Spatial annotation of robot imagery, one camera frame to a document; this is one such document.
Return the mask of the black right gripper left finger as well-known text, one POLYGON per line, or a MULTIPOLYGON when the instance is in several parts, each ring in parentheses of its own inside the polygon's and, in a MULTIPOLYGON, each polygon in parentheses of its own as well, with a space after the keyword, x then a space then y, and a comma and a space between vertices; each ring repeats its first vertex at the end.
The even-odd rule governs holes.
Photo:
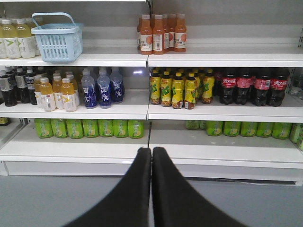
POLYGON ((98 204, 67 227, 147 227, 151 150, 140 148, 126 174, 98 204))

